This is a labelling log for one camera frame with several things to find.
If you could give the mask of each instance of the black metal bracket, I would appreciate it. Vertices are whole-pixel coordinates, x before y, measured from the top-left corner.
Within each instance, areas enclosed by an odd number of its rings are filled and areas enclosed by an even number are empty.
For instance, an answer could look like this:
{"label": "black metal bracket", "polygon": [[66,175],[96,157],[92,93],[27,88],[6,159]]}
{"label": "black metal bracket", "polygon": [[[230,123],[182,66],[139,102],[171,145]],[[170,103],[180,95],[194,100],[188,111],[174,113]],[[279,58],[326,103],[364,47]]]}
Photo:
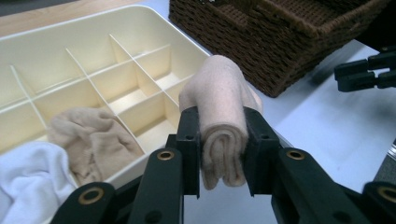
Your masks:
{"label": "black metal bracket", "polygon": [[[272,195],[279,223],[396,223],[396,186],[371,182],[362,194],[342,187],[309,153],[282,147],[259,112],[246,107],[245,116],[249,141],[241,162],[250,195]],[[183,111],[177,134],[151,153],[141,177],[120,189],[80,187],[51,223],[183,223],[183,196],[199,197],[198,127],[197,108]]]}
{"label": "black metal bracket", "polygon": [[[374,70],[388,69],[375,76]],[[396,47],[383,50],[367,60],[343,63],[334,68],[339,91],[360,91],[377,86],[379,89],[396,87]]]}

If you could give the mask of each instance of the folded towel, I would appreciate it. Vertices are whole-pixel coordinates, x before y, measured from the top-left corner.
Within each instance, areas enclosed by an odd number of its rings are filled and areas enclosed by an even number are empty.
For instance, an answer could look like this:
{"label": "folded towel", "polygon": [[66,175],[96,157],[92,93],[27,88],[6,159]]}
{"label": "folded towel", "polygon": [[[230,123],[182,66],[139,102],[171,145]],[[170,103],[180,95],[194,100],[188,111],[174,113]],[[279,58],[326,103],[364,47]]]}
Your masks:
{"label": "folded towel", "polygon": [[76,189],[66,152],[30,142],[0,156],[0,222],[42,223]]}
{"label": "folded towel", "polygon": [[51,143],[63,147],[80,185],[104,181],[143,155],[134,138],[103,109],[76,107],[55,116]]}
{"label": "folded towel", "polygon": [[246,182],[240,156],[248,142],[243,106],[262,112],[262,100],[249,87],[239,67],[215,55],[186,84],[179,108],[197,106],[203,148],[202,175],[207,189],[220,178],[227,186]]}

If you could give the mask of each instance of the storage organizer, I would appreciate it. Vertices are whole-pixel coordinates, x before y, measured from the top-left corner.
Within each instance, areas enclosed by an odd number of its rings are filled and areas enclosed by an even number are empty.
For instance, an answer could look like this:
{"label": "storage organizer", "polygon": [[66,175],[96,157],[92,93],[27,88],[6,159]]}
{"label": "storage organizer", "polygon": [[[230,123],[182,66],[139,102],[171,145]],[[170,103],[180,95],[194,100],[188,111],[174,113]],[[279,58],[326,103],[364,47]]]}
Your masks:
{"label": "storage organizer", "polygon": [[389,0],[170,0],[169,19],[277,97],[364,31]]}
{"label": "storage organizer", "polygon": [[177,132],[178,93],[207,57],[140,6],[0,38],[0,153],[47,140],[51,118],[68,108],[103,108],[145,153],[108,180],[119,187]]}

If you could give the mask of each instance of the table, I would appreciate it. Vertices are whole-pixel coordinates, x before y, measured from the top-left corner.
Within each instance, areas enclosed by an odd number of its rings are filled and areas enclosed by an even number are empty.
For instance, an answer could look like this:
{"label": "table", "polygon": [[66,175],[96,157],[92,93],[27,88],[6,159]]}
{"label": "table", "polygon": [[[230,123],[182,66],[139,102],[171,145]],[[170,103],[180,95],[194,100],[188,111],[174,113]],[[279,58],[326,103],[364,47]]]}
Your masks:
{"label": "table", "polygon": [[[167,18],[168,1],[80,0],[0,18],[0,36],[12,35],[111,8],[140,4]],[[306,150],[339,184],[361,192],[372,181],[396,136],[396,91],[337,90],[332,70],[339,63],[367,58],[377,52],[351,41],[327,57],[277,98],[259,91],[264,117],[295,147]],[[251,198],[248,187],[211,191],[201,186],[201,198],[185,197],[186,223],[276,223],[265,195]]]}

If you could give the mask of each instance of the brown woven basket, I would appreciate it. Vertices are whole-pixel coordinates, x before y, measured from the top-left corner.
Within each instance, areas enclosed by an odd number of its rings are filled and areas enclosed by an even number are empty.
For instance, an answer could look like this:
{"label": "brown woven basket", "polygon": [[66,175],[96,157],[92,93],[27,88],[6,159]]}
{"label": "brown woven basket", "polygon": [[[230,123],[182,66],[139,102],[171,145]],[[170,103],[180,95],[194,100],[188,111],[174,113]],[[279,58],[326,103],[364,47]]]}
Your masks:
{"label": "brown woven basket", "polygon": [[363,32],[390,0],[170,0],[169,19],[277,97]]}

